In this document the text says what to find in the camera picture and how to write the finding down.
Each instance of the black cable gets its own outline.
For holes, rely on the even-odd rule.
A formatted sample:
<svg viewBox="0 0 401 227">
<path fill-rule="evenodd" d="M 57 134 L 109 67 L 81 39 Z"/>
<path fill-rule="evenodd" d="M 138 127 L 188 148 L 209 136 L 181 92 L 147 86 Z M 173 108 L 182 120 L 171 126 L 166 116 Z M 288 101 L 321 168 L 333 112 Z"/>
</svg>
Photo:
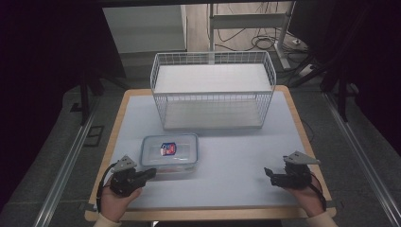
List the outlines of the black cable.
<svg viewBox="0 0 401 227">
<path fill-rule="evenodd" d="M 111 164 L 109 167 L 107 167 L 106 171 L 103 173 L 103 177 L 101 178 L 99 185 L 97 187 L 97 192 L 96 192 L 96 206 L 97 206 L 97 212 L 101 212 L 101 194 L 103 193 L 103 184 L 104 180 L 107 176 L 107 173 L 109 173 L 110 169 L 112 169 L 117 163 Z"/>
<path fill-rule="evenodd" d="M 307 125 L 307 127 L 309 128 L 310 132 L 312 133 L 312 138 L 309 139 L 309 143 L 312 142 L 312 140 L 315 138 L 315 132 L 312 130 L 312 127 L 310 127 L 309 124 L 307 124 L 306 121 L 304 121 L 303 119 L 301 119 L 301 122 L 303 122 L 304 124 Z"/>
<path fill-rule="evenodd" d="M 232 50 L 232 51 L 250 51 L 250 50 L 252 50 L 252 49 L 255 48 L 255 46 L 253 46 L 253 47 L 251 47 L 251 48 L 249 48 L 249 49 L 245 49 L 245 50 L 235 50 L 235 49 L 232 49 L 232 48 L 230 48 L 230 47 L 228 47 L 228 46 L 221 45 L 221 44 L 215 44 L 215 46 L 220 46 L 220 47 L 223 47 L 223 48 Z"/>
</svg>

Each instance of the white wire basket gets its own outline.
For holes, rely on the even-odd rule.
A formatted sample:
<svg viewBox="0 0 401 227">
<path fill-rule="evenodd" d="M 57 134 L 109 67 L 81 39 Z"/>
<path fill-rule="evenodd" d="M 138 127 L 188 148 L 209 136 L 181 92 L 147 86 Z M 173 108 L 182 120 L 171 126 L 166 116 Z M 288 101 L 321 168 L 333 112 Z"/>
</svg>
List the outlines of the white wire basket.
<svg viewBox="0 0 401 227">
<path fill-rule="evenodd" d="M 275 84 L 266 51 L 159 53 L 150 75 L 165 130 L 261 128 Z"/>
</svg>

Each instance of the label on container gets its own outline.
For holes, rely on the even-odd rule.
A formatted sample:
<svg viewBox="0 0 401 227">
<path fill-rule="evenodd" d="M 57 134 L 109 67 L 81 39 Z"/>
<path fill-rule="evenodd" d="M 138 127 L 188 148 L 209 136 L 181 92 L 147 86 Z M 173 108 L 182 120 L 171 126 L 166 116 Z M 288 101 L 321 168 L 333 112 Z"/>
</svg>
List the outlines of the label on container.
<svg viewBox="0 0 401 227">
<path fill-rule="evenodd" d="M 160 148 L 160 153 L 163 156 L 174 155 L 176 151 L 177 146 L 175 143 L 163 143 L 162 147 Z"/>
</svg>

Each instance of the robotic hand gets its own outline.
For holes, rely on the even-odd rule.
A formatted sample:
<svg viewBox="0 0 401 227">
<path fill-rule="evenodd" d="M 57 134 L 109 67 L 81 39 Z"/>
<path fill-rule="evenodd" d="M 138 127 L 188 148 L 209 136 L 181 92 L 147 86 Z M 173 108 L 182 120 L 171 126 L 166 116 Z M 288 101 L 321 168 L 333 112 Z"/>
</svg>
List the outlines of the robotic hand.
<svg viewBox="0 0 401 227">
<path fill-rule="evenodd" d="M 284 156 L 286 174 L 274 174 L 271 169 L 265 168 L 265 173 L 270 177 L 271 185 L 283 188 L 304 189 L 310 187 L 319 197 L 323 210 L 326 210 L 326 199 L 323 192 L 312 184 L 315 177 L 307 165 L 319 165 L 321 162 L 311 158 L 300 151 L 295 151 L 289 156 Z"/>
</svg>

